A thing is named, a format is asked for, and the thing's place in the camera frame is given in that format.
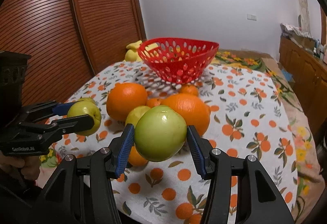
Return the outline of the person's left hand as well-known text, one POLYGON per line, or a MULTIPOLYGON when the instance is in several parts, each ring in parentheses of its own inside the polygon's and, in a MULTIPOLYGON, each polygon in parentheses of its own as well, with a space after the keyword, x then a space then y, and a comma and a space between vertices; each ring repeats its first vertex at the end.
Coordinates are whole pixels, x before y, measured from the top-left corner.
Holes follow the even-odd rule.
POLYGON ((38 156, 7 157, 1 153, 1 170, 12 176, 15 176, 17 170, 20 170, 25 179, 35 181, 40 174, 40 159, 38 156))

